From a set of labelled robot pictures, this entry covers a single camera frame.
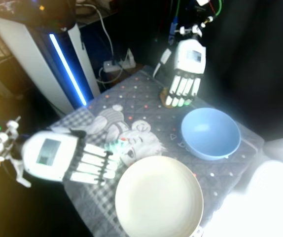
cream-colored round plate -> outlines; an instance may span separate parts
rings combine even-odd
[[[147,157],[121,177],[115,208],[130,237],[189,237],[200,224],[203,195],[184,164],[169,157]]]

blue light strip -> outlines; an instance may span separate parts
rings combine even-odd
[[[73,74],[72,74],[72,72],[71,72],[71,69],[70,69],[69,66],[68,66],[68,63],[67,63],[67,61],[66,61],[66,59],[65,59],[65,57],[64,57],[64,55],[63,55],[63,52],[62,52],[61,48],[60,48],[59,45],[58,45],[58,42],[57,42],[55,36],[54,36],[53,34],[50,34],[49,37],[50,37],[50,39],[52,40],[52,43],[53,43],[53,45],[54,45],[54,47],[55,47],[55,49],[56,49],[56,51],[57,51],[57,53],[58,53],[59,58],[61,59],[63,65],[64,65],[64,67],[65,67],[65,69],[66,69],[66,72],[67,72],[68,76],[69,76],[70,79],[71,79],[71,82],[72,82],[74,88],[76,89],[76,92],[77,92],[77,94],[78,94],[78,96],[79,96],[79,98],[80,98],[80,100],[81,100],[81,103],[82,103],[84,106],[87,105],[87,102],[86,102],[85,98],[83,97],[83,95],[82,95],[82,93],[81,93],[81,90],[80,90],[80,88],[79,88],[79,86],[78,86],[78,84],[77,84],[77,81],[76,81],[76,79],[74,78],[74,76],[73,76]]]

cartoon bear print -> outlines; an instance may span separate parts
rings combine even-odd
[[[138,120],[129,127],[124,121],[122,110],[123,107],[120,105],[102,110],[86,127],[87,134],[106,132],[106,144],[115,142],[113,151],[120,153],[122,161],[127,166],[144,157],[161,155],[165,148],[151,132],[150,124]],[[120,141],[120,148],[116,147],[116,141]]]

gray tablecloth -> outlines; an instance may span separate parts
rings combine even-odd
[[[132,139],[134,142],[125,154],[125,162],[142,156],[165,155],[184,163],[196,174],[203,191],[201,226],[204,227],[214,211],[221,207],[264,141],[238,124],[243,141],[228,159],[205,161],[194,157],[184,148],[180,123],[189,111],[210,106],[197,98],[187,107],[163,107],[159,99],[162,86],[151,78],[151,72],[151,68],[143,68],[53,126],[85,127],[87,142],[101,147],[112,140]],[[127,236],[117,219],[114,205],[116,186],[126,169],[127,166],[122,164],[116,177],[102,187],[64,181],[66,193],[95,237]]]

white power strip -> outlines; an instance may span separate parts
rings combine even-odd
[[[125,61],[121,60],[120,62],[118,62],[118,64],[121,65],[123,69],[130,69],[136,67],[136,62],[130,49],[127,50]],[[118,64],[113,64],[111,60],[105,61],[103,63],[103,70],[106,73],[119,71],[121,70],[121,67]]]

